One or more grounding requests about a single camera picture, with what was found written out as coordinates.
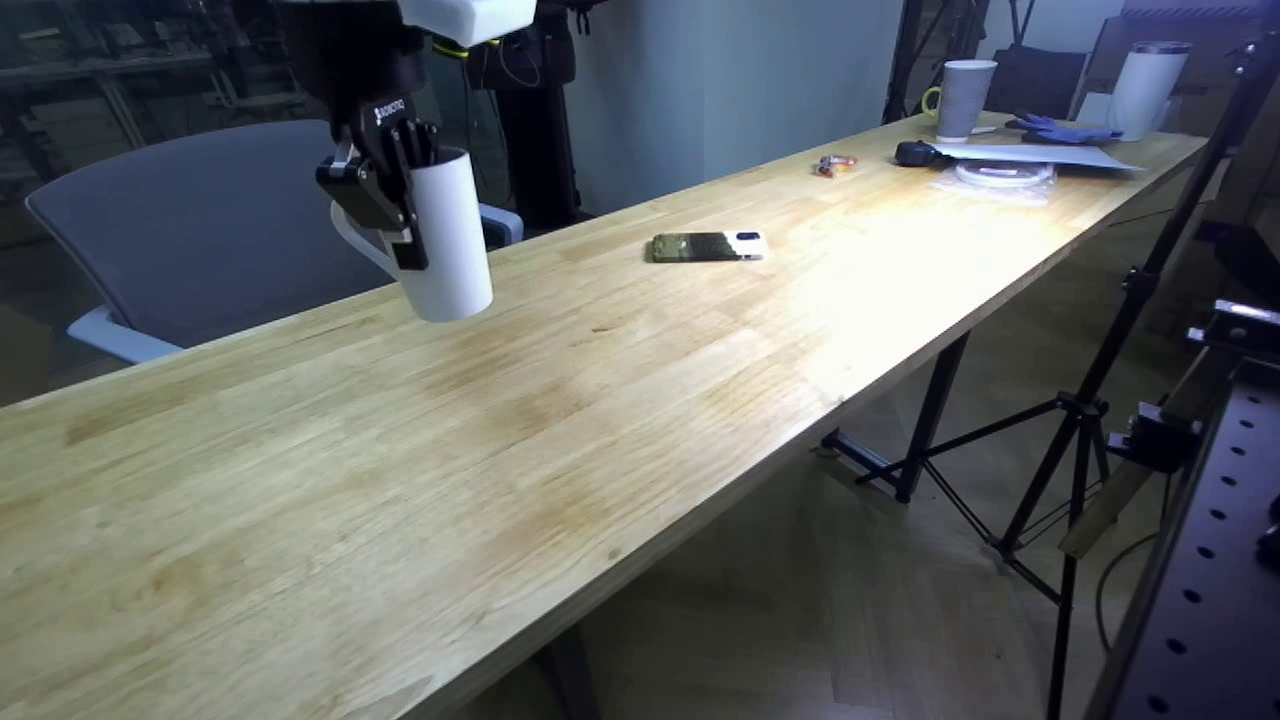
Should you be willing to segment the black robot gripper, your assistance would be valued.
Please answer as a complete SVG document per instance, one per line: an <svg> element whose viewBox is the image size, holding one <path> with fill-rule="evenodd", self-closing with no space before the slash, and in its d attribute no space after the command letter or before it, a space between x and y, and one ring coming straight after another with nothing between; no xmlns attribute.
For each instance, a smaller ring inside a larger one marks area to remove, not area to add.
<svg viewBox="0 0 1280 720"><path fill-rule="evenodd" d="M401 233L397 265L429 269L417 225L413 174L436 159L436 128L403 98L369 100L332 126L337 154L319 159L316 185L359 225Z"/></svg>

